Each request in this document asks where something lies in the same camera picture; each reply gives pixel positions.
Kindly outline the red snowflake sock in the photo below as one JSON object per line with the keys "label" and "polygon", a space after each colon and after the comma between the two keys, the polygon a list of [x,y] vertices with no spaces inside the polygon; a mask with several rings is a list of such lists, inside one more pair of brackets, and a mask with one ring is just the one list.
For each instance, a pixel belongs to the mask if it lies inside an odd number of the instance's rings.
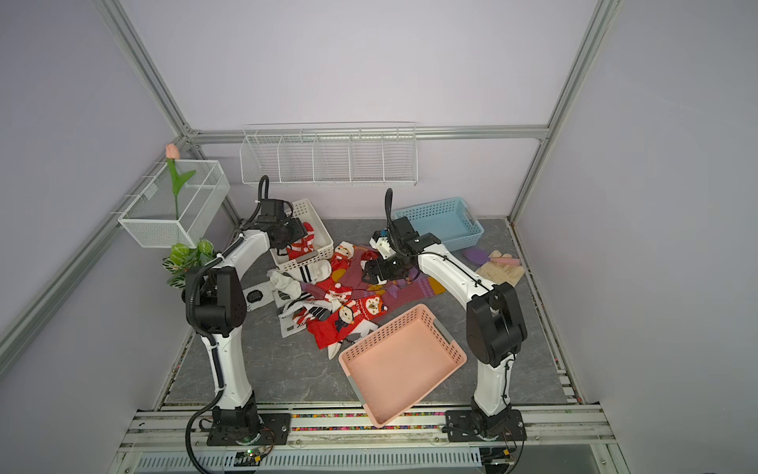
{"label": "red snowflake sock", "polygon": [[290,244],[286,249],[290,260],[295,260],[315,251],[315,229],[309,222],[304,222],[303,226],[306,231],[305,236]]}

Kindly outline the purple pink striped sock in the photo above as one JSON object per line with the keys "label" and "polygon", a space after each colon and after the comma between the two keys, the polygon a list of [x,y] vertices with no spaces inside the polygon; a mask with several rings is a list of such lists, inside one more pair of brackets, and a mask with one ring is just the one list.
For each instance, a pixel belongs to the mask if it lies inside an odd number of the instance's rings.
{"label": "purple pink striped sock", "polygon": [[340,278],[339,283],[352,290],[368,290],[370,284],[363,282],[363,265],[377,257],[378,254],[371,249],[358,248],[355,250],[351,263]]}

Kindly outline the red white striped sock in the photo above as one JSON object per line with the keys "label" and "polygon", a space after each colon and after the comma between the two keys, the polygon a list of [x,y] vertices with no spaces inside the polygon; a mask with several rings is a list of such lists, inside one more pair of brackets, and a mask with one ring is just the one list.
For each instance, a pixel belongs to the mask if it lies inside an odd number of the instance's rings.
{"label": "red white striped sock", "polygon": [[380,318],[389,311],[381,296],[350,300],[342,304],[326,320],[312,319],[307,331],[314,336],[320,350],[341,343],[364,321]]}

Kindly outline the pink purple yellow sock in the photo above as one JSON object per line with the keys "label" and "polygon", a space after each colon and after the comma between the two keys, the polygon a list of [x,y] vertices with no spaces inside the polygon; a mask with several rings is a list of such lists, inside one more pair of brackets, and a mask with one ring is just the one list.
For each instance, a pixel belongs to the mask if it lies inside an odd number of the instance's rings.
{"label": "pink purple yellow sock", "polygon": [[398,282],[388,282],[384,286],[384,293],[381,298],[385,306],[393,311],[409,303],[415,303],[420,300],[432,298],[446,293],[446,289],[434,278],[424,276],[413,282],[398,280]]}

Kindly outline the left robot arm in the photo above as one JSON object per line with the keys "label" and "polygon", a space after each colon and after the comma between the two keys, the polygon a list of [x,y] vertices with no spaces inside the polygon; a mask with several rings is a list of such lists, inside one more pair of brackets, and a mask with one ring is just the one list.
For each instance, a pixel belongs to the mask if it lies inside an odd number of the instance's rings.
{"label": "left robot arm", "polygon": [[214,398],[207,407],[212,430],[250,442],[260,438],[264,426],[244,366],[241,337],[248,300],[241,278],[270,250],[283,250],[306,236],[292,203],[269,197],[269,187],[270,178],[263,176],[252,216],[229,247],[189,270],[184,293],[187,322],[205,345],[213,376]]}

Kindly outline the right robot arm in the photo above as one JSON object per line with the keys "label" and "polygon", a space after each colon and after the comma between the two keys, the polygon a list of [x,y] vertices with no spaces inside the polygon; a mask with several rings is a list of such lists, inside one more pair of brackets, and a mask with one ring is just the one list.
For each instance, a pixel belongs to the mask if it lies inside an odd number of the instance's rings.
{"label": "right robot arm", "polygon": [[509,387],[513,365],[528,337],[515,288],[495,284],[460,262],[431,233],[420,234],[406,217],[392,217],[393,191],[384,198],[386,227],[369,241],[379,257],[363,265],[361,280],[386,284],[412,270],[434,278],[466,310],[466,342],[477,358],[477,384],[469,413],[446,430],[451,436],[482,440],[500,436],[526,440],[521,413],[513,408]]}

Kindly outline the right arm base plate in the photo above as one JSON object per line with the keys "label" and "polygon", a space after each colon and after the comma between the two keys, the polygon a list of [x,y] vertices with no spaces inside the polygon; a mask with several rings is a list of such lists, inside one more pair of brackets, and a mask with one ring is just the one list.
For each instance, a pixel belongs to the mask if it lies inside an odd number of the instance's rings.
{"label": "right arm base plate", "polygon": [[450,442],[524,442],[527,439],[521,412],[510,407],[493,416],[474,408],[448,410],[441,430]]}

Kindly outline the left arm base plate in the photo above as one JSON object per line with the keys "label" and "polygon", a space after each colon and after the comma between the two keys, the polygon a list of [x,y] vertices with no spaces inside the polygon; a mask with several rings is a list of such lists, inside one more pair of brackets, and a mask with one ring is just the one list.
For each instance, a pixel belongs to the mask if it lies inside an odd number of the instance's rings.
{"label": "left arm base plate", "polygon": [[291,428],[291,415],[284,412],[247,417],[222,411],[214,416],[208,446],[283,446]]}

